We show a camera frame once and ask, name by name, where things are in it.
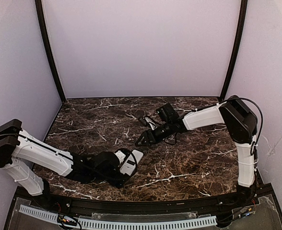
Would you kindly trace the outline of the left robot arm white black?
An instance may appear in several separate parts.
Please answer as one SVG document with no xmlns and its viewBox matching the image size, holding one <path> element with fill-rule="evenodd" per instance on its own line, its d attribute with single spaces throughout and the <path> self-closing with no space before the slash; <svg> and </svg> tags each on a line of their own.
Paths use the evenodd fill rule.
<svg viewBox="0 0 282 230">
<path fill-rule="evenodd" d="M 22 128 L 22 122 L 18 119 L 0 126 L 0 169 L 32 196 L 47 195 L 49 183 L 36 175 L 24 160 L 82 184 L 106 181 L 121 188 L 136 173 L 142 158 L 141 151 L 125 148 L 81 156 L 36 139 Z"/>
</svg>

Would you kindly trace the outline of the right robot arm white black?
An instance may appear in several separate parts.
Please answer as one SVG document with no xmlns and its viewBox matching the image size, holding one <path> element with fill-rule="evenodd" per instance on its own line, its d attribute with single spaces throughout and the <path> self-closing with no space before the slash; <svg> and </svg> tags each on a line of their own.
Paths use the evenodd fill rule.
<svg viewBox="0 0 282 230">
<path fill-rule="evenodd" d="M 260 137 L 258 118 L 246 105 L 247 98 L 236 95 L 229 99 L 195 109 L 180 116 L 170 103 L 166 103 L 156 110 L 164 124 L 157 126 L 145 118 L 142 123 L 149 126 L 135 142 L 137 147 L 147 147 L 157 144 L 171 135 L 188 132 L 200 127 L 215 124 L 225 124 L 238 154 L 238 185 L 249 188 L 256 176 L 256 154 Z"/>
</svg>

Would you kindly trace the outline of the white remote control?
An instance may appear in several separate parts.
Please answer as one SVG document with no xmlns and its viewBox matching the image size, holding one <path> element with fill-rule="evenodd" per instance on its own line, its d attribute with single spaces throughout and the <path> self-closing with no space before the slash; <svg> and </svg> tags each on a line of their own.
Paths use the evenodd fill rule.
<svg viewBox="0 0 282 230">
<path fill-rule="evenodd" d="M 127 160 L 122 164 L 119 165 L 119 171 L 122 174 L 127 173 L 128 175 L 132 174 L 134 169 L 137 169 L 139 162 L 143 158 L 143 152 L 134 149 L 131 151 L 131 155 L 127 158 Z"/>
</svg>

